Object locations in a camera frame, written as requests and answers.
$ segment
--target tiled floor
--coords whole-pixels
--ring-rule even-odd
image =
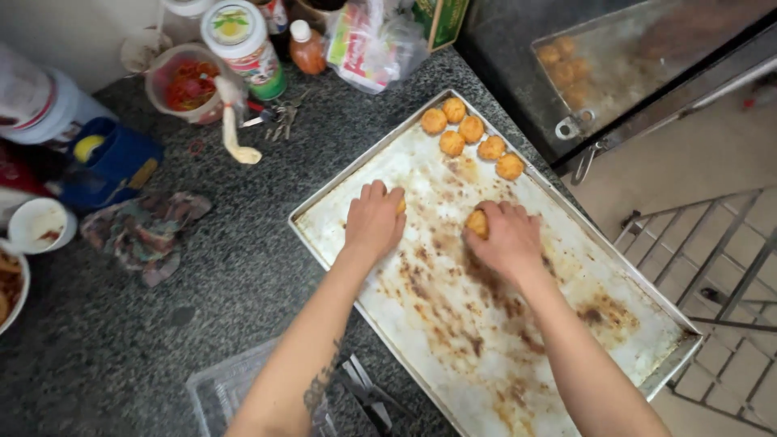
[[[579,187],[570,186],[569,176],[563,180],[611,239],[620,232],[619,223],[634,209],[651,213],[722,194],[775,185],[777,105],[743,112],[740,105],[745,93],[741,91],[726,96],[697,114],[606,153],[594,161],[587,179]],[[684,216],[676,226],[678,234],[682,235],[669,235],[667,244],[676,248],[695,222],[693,218],[700,214],[701,210]],[[771,232],[777,225],[777,190],[768,191],[762,196],[749,219],[759,229]],[[728,213],[716,212],[709,228],[701,232],[690,251],[694,261],[704,261],[729,221]],[[741,230],[726,247],[726,251],[742,264],[748,265],[762,243],[763,239],[754,232]],[[651,279],[670,255],[665,250],[661,252],[656,253],[643,269],[643,273]],[[772,256],[769,262],[777,260]],[[667,297],[676,299],[694,273],[689,266],[676,267],[660,290]],[[717,264],[713,274],[729,290],[740,277],[740,272],[735,269]],[[772,286],[777,285],[777,268],[765,268],[760,277]],[[707,311],[700,301],[692,302],[685,310],[686,313]],[[773,320],[777,320],[777,311],[771,315]],[[738,337],[733,335],[723,339],[729,345],[735,344],[737,340]],[[769,349],[770,354],[774,354],[777,349],[777,336],[755,336],[754,341],[761,348]],[[721,344],[710,341],[699,359],[708,363],[716,372],[727,356],[728,352]],[[744,398],[754,382],[753,377],[757,377],[764,368],[765,361],[764,355],[746,342],[722,379]],[[698,398],[708,385],[707,378],[689,372],[678,391],[694,394]],[[731,412],[736,412],[739,407],[731,396],[719,389],[714,390],[709,399],[716,406]],[[768,374],[753,404],[772,424],[777,422],[777,372]],[[676,436],[768,435],[678,399],[666,390],[654,400],[653,406]]]

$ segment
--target piping bag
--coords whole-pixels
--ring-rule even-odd
[[[241,164],[256,164],[262,159],[262,152],[253,147],[241,147],[238,144],[237,122],[235,108],[242,101],[240,89],[228,79],[216,76],[214,79],[218,95],[224,102],[224,147],[232,158]]]

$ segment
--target cloth rag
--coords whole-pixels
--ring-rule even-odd
[[[143,271],[149,287],[169,278],[180,262],[176,234],[211,210],[211,202],[187,192],[146,194],[84,218],[81,234],[130,271]]]

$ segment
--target blue container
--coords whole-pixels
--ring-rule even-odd
[[[60,182],[60,200],[83,212],[105,208],[135,197],[164,157],[164,150],[147,135],[99,117],[85,124],[68,143],[75,145],[90,135],[105,137],[89,161],[75,161]]]

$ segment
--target jar lid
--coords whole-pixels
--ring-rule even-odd
[[[243,58],[267,39],[261,12],[245,0],[227,0],[211,6],[200,24],[202,39],[222,58]]]
[[[302,19],[295,20],[291,24],[291,37],[295,41],[304,43],[310,39],[310,26]]]
[[[216,0],[162,0],[165,8],[177,16],[197,17],[207,11]]]

